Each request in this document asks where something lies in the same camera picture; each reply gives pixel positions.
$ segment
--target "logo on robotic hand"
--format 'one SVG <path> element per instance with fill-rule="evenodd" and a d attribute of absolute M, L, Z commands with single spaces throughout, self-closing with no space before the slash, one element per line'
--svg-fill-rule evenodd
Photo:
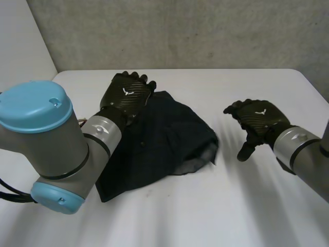
<path fill-rule="evenodd" d="M 255 113 L 265 115 L 265 112 L 266 112 L 266 109 L 264 109 L 262 112 L 255 112 Z"/>
<path fill-rule="evenodd" d="M 130 95 L 130 94 L 134 94 L 134 93 L 135 93 L 135 92 L 130 92 L 130 93 L 127 92 L 127 91 L 124 89 L 124 87 L 122 88 L 122 90 L 123 90 L 125 96 Z"/>

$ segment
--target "black cable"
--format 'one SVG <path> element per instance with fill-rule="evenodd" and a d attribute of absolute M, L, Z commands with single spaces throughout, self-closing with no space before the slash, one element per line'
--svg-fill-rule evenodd
<path fill-rule="evenodd" d="M 31 196 L 21 196 L 0 191 L 0 198 L 11 202 L 34 202 Z"/>
<path fill-rule="evenodd" d="M 14 192 L 14 193 L 16 193 L 18 195 L 21 195 L 21 196 L 30 196 L 30 194 L 21 192 L 21 191 L 15 189 L 15 188 L 11 187 L 10 185 L 6 184 L 2 179 L 0 179 L 0 184 L 2 186 L 4 186 L 6 189 L 8 189 L 8 190 L 10 190 L 10 191 L 12 191 L 12 192 Z"/>
<path fill-rule="evenodd" d="M 0 184 L 4 186 L 6 189 L 18 194 L 10 194 L 0 191 L 0 199 L 4 199 L 10 202 L 19 202 L 19 203 L 26 203 L 26 202 L 35 202 L 37 203 L 30 194 L 21 192 L 10 185 L 6 184 L 2 179 L 0 179 Z"/>

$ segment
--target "black ring band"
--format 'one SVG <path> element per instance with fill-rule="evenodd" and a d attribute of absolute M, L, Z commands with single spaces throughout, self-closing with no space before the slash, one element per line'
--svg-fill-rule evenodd
<path fill-rule="evenodd" d="M 111 157 L 111 151 L 109 150 L 109 148 L 107 147 L 107 145 L 102 142 L 102 140 L 98 139 L 97 137 L 94 137 L 93 135 L 87 134 L 87 133 L 83 133 L 84 137 L 89 138 L 95 142 L 97 142 L 107 153 L 108 158 Z"/>
<path fill-rule="evenodd" d="M 300 151 L 302 151 L 303 148 L 305 148 L 306 146 L 312 144 L 312 143 L 316 143 L 316 142 L 319 142 L 321 141 L 321 139 L 312 139 L 312 140 L 308 140 L 306 142 L 304 142 L 302 145 L 300 145 L 295 151 L 294 153 L 292 154 L 291 158 L 290 158 L 290 168 L 292 169 L 292 171 L 294 170 L 294 162 L 295 162 L 295 159 L 297 157 L 297 155 L 299 154 Z"/>
<path fill-rule="evenodd" d="M 64 179 L 64 178 L 67 178 L 67 177 L 73 175 L 74 173 L 79 171 L 82 167 L 84 167 L 84 165 L 87 163 L 87 160 L 89 159 L 89 145 L 87 144 L 87 146 L 88 146 L 88 152 L 87 152 L 86 158 L 84 158 L 82 163 L 79 166 L 77 166 L 76 168 L 74 168 L 72 171 L 69 171 L 69 172 L 59 175 L 59 176 L 50 176 L 50 177 L 39 174 L 40 177 L 42 177 L 44 179 L 49 179 L 49 180 L 58 180 L 58 179 Z"/>

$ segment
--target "black robotic glove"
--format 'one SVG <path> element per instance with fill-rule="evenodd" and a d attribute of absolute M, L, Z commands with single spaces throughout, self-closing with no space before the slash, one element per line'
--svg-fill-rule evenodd
<path fill-rule="evenodd" d="M 226 108 L 224 114 L 231 114 L 247 131 L 247 141 L 237 155 L 242 162 L 249 159 L 258 145 L 269 144 L 273 149 L 278 136 L 293 127 L 288 118 L 266 100 L 237 101 Z"/>
<path fill-rule="evenodd" d="M 101 110 L 113 112 L 116 108 L 125 117 L 126 125 L 131 124 L 156 89 L 156 82 L 147 84 L 147 80 L 146 75 L 139 76 L 137 72 L 116 74 L 101 100 Z"/>

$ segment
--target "black cloth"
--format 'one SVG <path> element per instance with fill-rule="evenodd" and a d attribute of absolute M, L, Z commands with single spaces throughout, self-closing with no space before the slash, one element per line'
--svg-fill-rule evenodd
<path fill-rule="evenodd" d="M 196 172 L 215 162 L 218 146 L 214 131 L 188 106 L 167 92 L 154 93 L 96 182 L 101 201 L 167 175 Z"/>

